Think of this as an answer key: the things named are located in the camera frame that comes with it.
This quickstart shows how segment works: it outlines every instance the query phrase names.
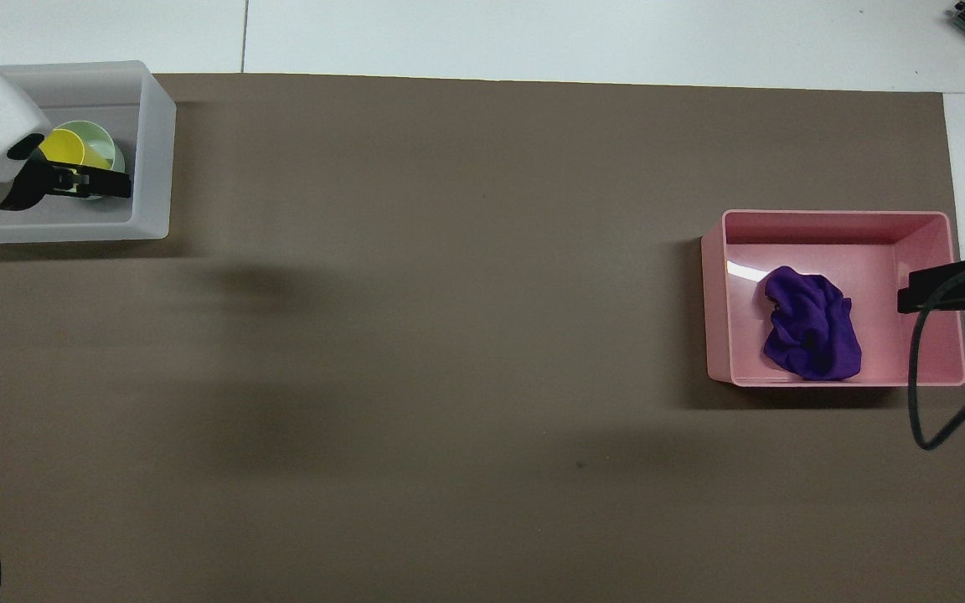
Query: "purple cloth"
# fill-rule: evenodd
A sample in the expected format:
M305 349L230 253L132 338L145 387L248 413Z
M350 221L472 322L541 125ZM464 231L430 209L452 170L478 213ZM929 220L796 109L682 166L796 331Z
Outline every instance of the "purple cloth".
M777 303L766 356L807 381L854 377L862 348L851 326L851 301L821 275L781 266L766 276L766 296Z

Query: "brown table surface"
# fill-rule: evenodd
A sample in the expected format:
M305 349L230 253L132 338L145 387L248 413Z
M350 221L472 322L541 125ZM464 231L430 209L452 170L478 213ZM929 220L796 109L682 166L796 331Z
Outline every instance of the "brown table surface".
M953 214L940 95L159 80L171 236L0 245L3 600L965 602L965 426L711 381L698 251Z

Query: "pink bin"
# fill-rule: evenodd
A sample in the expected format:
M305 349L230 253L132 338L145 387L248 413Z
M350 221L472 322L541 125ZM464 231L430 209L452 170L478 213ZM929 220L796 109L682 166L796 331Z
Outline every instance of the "pink bin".
M909 272L951 262L951 225L936 211L726 211L702 237L710 377L746 387L907 385L916 314L896 311L896 291L907 286ZM860 374L805 381L763 354L773 302L762 280L782 265L825 275L851 298L851 324L862 347ZM960 312L930 315L918 383L965 383Z

